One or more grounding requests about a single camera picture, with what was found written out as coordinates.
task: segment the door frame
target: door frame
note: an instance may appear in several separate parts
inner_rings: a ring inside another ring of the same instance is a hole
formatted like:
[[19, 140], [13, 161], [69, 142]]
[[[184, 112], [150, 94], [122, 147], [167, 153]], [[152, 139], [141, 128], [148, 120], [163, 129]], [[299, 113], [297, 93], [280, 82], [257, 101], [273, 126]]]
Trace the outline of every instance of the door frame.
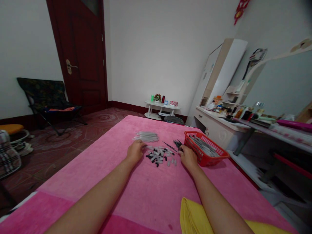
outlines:
[[[48, 6], [48, 11], [49, 11], [49, 16], [50, 16], [50, 21], [51, 21], [51, 25], [52, 25], [52, 30], [53, 30], [53, 35], [54, 35], [54, 39], [55, 39], [55, 44], [56, 44], [56, 49], [58, 51], [58, 59], [59, 59], [59, 63], [61, 65], [61, 70], [62, 70], [62, 75], [63, 75], [63, 80], [65, 83], [65, 88], [66, 88], [66, 83], [68, 85], [67, 80], [67, 67], [65, 64], [65, 57], [63, 54], [63, 50], [62, 50], [62, 44], [61, 44], [61, 38], [59, 35], [59, 28], [58, 28], [58, 23], [56, 20], [56, 16], [55, 16], [55, 10], [54, 10], [54, 6], [53, 6], [53, 0], [46, 0], [47, 6]], [[106, 50], [105, 50], [105, 29], [104, 29], [104, 3], [103, 0], [98, 0], [99, 3], [99, 17], [101, 18], [101, 28], [102, 28], [102, 34], [103, 34], [103, 59], [104, 59], [104, 90], [105, 90], [105, 109], [108, 106], [108, 93], [107, 93], [107, 72], [106, 72]]]

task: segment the massage table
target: massage table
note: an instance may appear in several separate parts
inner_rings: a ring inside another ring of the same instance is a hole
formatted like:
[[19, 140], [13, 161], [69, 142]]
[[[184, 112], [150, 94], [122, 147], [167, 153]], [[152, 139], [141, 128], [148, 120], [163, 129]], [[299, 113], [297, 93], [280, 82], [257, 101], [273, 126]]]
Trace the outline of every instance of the massage table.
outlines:
[[[0, 233], [43, 233], [125, 157], [136, 132], [156, 132], [160, 140], [148, 143], [164, 146], [185, 131], [200, 131], [183, 125], [127, 116], [69, 164], [37, 189], [37, 193], [2, 223]], [[146, 158], [134, 168], [100, 233], [181, 233], [180, 207], [186, 197], [200, 203], [192, 178], [175, 154], [177, 166], [156, 167]], [[225, 159], [203, 168], [222, 195], [244, 218], [272, 224], [286, 231], [296, 230], [260, 192]]]

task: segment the potted plant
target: potted plant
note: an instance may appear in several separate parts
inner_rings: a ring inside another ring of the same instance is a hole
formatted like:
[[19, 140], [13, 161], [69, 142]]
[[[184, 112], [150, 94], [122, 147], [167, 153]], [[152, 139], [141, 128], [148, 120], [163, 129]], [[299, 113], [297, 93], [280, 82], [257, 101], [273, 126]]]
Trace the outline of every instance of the potted plant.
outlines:
[[162, 98], [162, 96], [160, 94], [156, 94], [155, 95], [155, 102], [159, 102], [159, 100]]

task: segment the door handle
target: door handle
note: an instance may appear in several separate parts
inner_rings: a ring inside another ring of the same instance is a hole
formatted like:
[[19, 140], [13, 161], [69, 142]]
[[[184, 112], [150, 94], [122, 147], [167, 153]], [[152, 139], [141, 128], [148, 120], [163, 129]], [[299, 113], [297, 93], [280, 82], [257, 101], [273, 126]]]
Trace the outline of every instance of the door handle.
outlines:
[[72, 66], [71, 65], [71, 62], [68, 60], [68, 59], [66, 59], [66, 66], [67, 66], [67, 72], [68, 72], [68, 74], [72, 74], [72, 67], [73, 68], [78, 68], [77, 66]]

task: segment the human arm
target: human arm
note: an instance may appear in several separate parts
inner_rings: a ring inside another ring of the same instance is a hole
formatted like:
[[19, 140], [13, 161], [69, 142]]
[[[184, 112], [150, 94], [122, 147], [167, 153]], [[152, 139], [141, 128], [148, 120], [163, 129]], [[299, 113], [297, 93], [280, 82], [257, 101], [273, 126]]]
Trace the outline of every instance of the human arm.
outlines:
[[46, 233], [97, 233], [114, 206], [146, 144], [136, 140], [127, 157], [60, 217]]
[[253, 233], [243, 218], [217, 190], [197, 163], [195, 153], [185, 145], [179, 151], [181, 161], [192, 175], [202, 205], [215, 234]]

